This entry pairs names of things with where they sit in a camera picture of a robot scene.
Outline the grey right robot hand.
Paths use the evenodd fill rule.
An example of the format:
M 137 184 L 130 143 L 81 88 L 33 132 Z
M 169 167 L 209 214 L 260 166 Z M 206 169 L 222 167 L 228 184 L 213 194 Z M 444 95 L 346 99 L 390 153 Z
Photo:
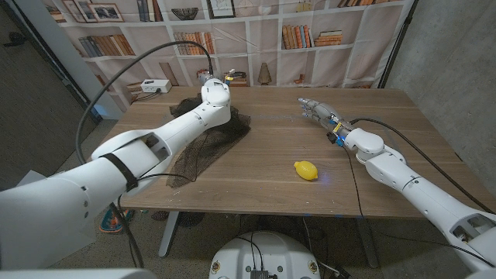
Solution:
M 299 98 L 298 101 L 304 110 L 303 116 L 314 119 L 326 129 L 326 136 L 332 144 L 345 145 L 346 137 L 353 130 L 353 127 L 331 105 L 309 98 Z

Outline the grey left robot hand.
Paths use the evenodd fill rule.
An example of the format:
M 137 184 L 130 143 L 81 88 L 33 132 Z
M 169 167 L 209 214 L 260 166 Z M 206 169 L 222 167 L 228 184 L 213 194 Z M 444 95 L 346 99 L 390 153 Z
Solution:
M 217 77 L 214 74 L 212 74 L 209 70 L 201 69 L 197 72 L 197 78 L 201 85 L 206 84 L 207 81 L 212 79 L 226 83 L 226 82 L 230 82 L 233 79 L 232 75 L 235 73 L 235 71 L 236 71 L 235 69 L 231 69 L 230 71 L 224 73 L 224 75 Z

